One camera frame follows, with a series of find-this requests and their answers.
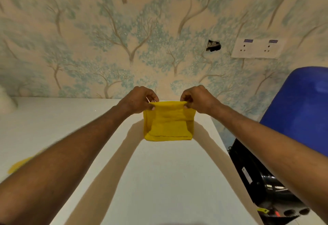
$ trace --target person's left hand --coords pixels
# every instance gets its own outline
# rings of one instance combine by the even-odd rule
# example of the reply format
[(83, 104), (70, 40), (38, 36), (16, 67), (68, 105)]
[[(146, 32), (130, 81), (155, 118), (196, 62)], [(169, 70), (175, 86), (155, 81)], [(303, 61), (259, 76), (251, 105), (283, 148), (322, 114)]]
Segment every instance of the person's left hand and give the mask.
[(154, 91), (144, 86), (136, 86), (131, 90), (118, 105), (122, 105), (129, 109), (130, 114), (141, 113), (142, 111), (149, 109), (154, 110), (154, 105), (150, 102), (158, 102), (159, 99)]

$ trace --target blue object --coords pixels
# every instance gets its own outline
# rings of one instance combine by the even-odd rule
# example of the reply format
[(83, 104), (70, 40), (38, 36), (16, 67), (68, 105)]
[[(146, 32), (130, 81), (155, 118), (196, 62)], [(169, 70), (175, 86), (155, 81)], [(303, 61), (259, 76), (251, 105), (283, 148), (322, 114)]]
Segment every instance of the blue object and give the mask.
[(328, 68), (294, 70), (260, 123), (328, 156)]

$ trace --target person's left arm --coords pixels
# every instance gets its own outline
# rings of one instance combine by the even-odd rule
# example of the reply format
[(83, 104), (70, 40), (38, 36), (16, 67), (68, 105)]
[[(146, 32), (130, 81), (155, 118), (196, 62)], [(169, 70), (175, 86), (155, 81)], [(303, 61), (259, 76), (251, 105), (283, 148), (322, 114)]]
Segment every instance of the person's left arm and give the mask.
[(130, 115), (159, 101), (135, 87), (102, 116), (35, 156), (0, 184), (0, 224), (49, 224), (78, 186), (100, 150)]

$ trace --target person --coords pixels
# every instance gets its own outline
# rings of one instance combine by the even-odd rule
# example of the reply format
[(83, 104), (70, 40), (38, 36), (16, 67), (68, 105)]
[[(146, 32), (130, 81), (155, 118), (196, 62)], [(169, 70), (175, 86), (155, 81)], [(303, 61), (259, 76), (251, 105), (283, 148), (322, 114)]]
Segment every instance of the person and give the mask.
[[(328, 223), (328, 158), (222, 104), (202, 85), (181, 101), (221, 122), (282, 184)], [(0, 224), (49, 224), (97, 154), (135, 113), (154, 109), (157, 95), (135, 87), (105, 114), (35, 156), (0, 184)]]

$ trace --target hand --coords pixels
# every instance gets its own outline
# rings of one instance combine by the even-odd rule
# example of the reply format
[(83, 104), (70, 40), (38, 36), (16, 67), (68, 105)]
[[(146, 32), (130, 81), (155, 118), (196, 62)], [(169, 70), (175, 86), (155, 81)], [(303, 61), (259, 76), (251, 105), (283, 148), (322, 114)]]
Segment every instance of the hand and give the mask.
[(221, 104), (203, 85), (183, 91), (180, 101), (187, 101), (185, 107), (208, 115), (211, 115), (213, 107)]
[(130, 112), (130, 114), (141, 113), (142, 111), (149, 109), (154, 110), (154, 105), (150, 102), (158, 102), (159, 99), (154, 91), (144, 86), (136, 86), (131, 90), (120, 102), (118, 105), (124, 106)]

